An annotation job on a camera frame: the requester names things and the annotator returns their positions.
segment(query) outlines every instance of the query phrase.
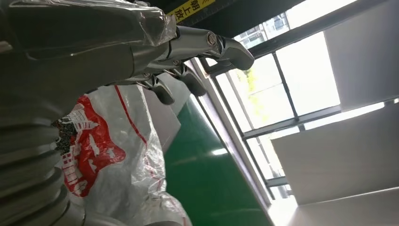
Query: window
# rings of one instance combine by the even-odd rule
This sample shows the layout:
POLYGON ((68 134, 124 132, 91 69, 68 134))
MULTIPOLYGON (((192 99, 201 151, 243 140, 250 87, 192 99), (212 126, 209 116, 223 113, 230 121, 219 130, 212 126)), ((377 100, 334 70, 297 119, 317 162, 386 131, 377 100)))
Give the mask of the window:
POLYGON ((239 41, 246 48, 252 48, 253 46, 279 36, 290 29, 302 26, 354 1, 356 0, 306 0, 286 12, 237 35, 234 39, 239 41), (261 35, 262 38, 255 39, 253 42, 247 40, 248 36, 253 34, 261 35))
MULTIPOLYGON (((235 40, 252 48, 290 29, 300 31, 300 26, 354 1, 306 0, 237 35, 235 40)), ((364 6, 362 9, 367 10, 366 3, 364 6)), ((342 113, 324 33, 313 34, 303 27, 301 31, 306 38, 298 41, 293 37, 289 42, 293 44, 288 46, 275 46, 276 42, 270 41, 274 51, 250 50, 259 58, 249 70, 226 68, 225 73, 213 77, 273 199, 293 195, 273 139, 384 107, 384 103, 378 103, 342 113)))
POLYGON ((276 53, 298 115, 340 104, 323 32, 276 53))
POLYGON ((298 127, 292 127, 248 140, 248 145, 251 148, 256 161, 258 161, 259 168, 266 179, 285 176, 279 158, 277 157, 273 145, 271 144, 271 140, 298 132, 298 127))
POLYGON ((247 71, 230 70, 216 79, 243 131, 294 117, 272 55, 247 71))

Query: white panel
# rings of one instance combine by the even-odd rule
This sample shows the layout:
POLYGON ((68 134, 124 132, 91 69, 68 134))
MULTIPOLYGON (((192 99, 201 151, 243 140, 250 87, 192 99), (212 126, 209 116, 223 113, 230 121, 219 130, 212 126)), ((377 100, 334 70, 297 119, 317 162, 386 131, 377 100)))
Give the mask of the white panel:
POLYGON ((341 108, 399 96, 399 1, 388 1, 325 31, 341 108))
POLYGON ((399 186, 399 105, 272 141, 298 204, 399 186))
POLYGON ((398 189, 300 206, 289 226, 397 226, 398 189))

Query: white wall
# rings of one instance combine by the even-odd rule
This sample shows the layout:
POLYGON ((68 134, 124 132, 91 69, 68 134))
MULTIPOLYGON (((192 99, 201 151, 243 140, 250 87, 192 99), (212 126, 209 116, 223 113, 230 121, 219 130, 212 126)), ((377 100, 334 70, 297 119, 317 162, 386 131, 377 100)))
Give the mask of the white wall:
POLYGON ((390 0, 325 31, 343 110, 399 96, 398 21, 390 0))
POLYGON ((309 204, 399 186, 398 136, 396 104, 272 143, 298 204, 309 204))

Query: glass pane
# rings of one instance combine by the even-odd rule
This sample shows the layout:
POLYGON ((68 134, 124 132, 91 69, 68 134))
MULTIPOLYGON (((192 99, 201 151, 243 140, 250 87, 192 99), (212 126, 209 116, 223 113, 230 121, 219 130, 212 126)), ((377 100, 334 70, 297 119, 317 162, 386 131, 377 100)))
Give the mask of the glass pane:
POLYGON ((226 74, 220 74, 216 77, 216 79, 219 83, 220 88, 223 91, 224 96, 226 97, 228 105, 234 113, 234 116, 237 120, 239 127, 241 128, 241 131, 250 131, 251 127, 249 126, 249 122, 244 114, 240 103, 238 102, 238 99, 234 94, 233 88, 231 87, 226 74))
POLYGON ((268 39, 289 31, 288 18, 282 13, 234 37, 245 48, 252 48, 268 39))
POLYGON ((298 127, 292 127, 247 140, 254 154, 255 161, 258 163, 266 179, 285 176, 284 170, 271 144, 271 140, 298 132, 298 127))
POLYGON ((343 112, 343 113, 340 113, 340 114, 336 114, 336 115, 333 115, 333 116, 330 116, 330 117, 326 117, 324 119, 311 121, 311 122, 305 123, 304 126, 305 126, 306 130, 313 129, 313 128, 324 126, 324 125, 327 125, 327 124, 330 124, 330 123, 333 123, 333 122, 343 121, 343 120, 346 120, 346 119, 354 118, 354 117, 360 116, 362 114, 366 114, 366 113, 381 109, 383 107, 384 107, 384 103, 381 102, 381 103, 378 103, 378 104, 369 105, 369 106, 361 107, 361 108, 358 108, 358 109, 355 109, 355 110, 351 110, 351 111, 348 111, 348 112, 343 112))
POLYGON ((271 187, 270 190, 273 193, 274 198, 276 200, 278 200, 278 199, 286 199, 286 198, 289 198, 290 196, 293 196, 291 187, 289 185, 271 187))
POLYGON ((266 27, 267 39, 272 39, 276 36, 279 36, 290 29, 286 13, 277 15, 272 19, 262 23, 262 25, 266 27))
POLYGON ((217 79, 244 132, 294 117, 272 55, 217 79))
POLYGON ((340 104, 324 33, 277 51, 298 115, 340 104))
POLYGON ((291 29, 302 26, 356 0, 306 0, 287 11, 291 29))
POLYGON ((354 1, 356 0, 306 0, 287 12, 277 15, 237 35, 234 39, 239 41, 246 48, 251 48, 354 1))
POLYGON ((255 129, 294 117, 282 84, 249 94, 243 101, 255 129))

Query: red printed graphic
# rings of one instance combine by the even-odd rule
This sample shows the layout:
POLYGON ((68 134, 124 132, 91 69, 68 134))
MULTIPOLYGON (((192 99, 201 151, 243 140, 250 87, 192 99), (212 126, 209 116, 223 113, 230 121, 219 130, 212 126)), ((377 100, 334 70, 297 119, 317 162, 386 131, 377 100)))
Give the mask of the red printed graphic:
POLYGON ((94 111, 87 96, 78 99, 66 118, 62 124, 73 123, 77 133, 70 139, 69 152, 62 156, 65 184, 76 196, 85 197, 98 172, 123 161, 126 153, 112 142, 106 121, 94 111))

